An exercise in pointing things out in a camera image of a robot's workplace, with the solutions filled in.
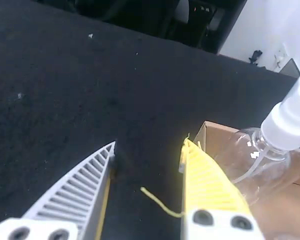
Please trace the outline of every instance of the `white wall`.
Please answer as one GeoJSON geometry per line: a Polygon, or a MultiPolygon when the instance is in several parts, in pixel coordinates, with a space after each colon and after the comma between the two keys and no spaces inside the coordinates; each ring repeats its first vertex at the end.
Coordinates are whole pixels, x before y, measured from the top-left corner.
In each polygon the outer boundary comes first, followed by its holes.
{"type": "Polygon", "coordinates": [[[300,70],[300,0],[247,0],[220,54],[249,62],[261,50],[258,65],[274,70],[283,45],[300,70]]]}

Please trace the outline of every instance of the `clear glass bottle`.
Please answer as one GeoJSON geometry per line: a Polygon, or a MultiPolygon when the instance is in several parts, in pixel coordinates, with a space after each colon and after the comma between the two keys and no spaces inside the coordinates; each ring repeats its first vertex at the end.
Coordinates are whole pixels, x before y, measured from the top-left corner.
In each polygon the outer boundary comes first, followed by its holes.
{"type": "Polygon", "coordinates": [[[242,129],[214,157],[252,205],[300,177],[300,78],[262,122],[242,129]]]}

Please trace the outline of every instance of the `screw hole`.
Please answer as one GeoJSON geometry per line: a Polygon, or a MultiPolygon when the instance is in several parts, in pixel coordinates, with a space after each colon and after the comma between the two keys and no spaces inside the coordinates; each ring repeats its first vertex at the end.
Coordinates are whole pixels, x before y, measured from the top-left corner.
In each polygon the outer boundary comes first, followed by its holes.
{"type": "Polygon", "coordinates": [[[59,229],[50,234],[49,240],[68,240],[69,232],[64,229],[59,229]]]}
{"type": "Polygon", "coordinates": [[[198,210],[193,215],[193,221],[196,224],[211,226],[214,224],[214,218],[205,210],[198,210]]]}
{"type": "Polygon", "coordinates": [[[9,236],[9,240],[24,240],[28,237],[30,229],[23,226],[15,229],[9,236]]]}
{"type": "Polygon", "coordinates": [[[243,229],[243,230],[252,229],[251,222],[243,216],[235,216],[234,218],[232,218],[231,225],[234,228],[243,229]]]}

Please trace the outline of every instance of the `yellow string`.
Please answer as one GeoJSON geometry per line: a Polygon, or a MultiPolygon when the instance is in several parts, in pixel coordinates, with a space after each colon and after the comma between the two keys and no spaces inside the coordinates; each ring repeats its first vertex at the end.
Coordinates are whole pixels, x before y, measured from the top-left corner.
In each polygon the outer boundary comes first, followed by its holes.
{"type": "Polygon", "coordinates": [[[158,204],[163,211],[165,211],[167,214],[169,214],[172,217],[175,218],[181,218],[185,213],[181,212],[181,213],[177,213],[174,211],[171,211],[169,208],[167,208],[162,201],[160,201],[155,195],[153,195],[151,192],[149,192],[145,187],[141,187],[140,188],[141,192],[143,192],[146,196],[148,196],[150,199],[152,199],[153,201],[156,202],[156,204],[158,204]]]}

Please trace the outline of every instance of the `black tablecloth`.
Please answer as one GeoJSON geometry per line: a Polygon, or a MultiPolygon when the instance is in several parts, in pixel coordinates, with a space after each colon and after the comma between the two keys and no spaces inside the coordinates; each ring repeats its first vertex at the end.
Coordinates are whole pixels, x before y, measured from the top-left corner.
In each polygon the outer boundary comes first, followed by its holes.
{"type": "Polygon", "coordinates": [[[140,186],[180,211],[184,137],[204,120],[259,126],[294,81],[29,0],[0,0],[0,221],[20,217],[118,140],[125,157],[102,238],[178,239],[180,220],[140,186]]]}

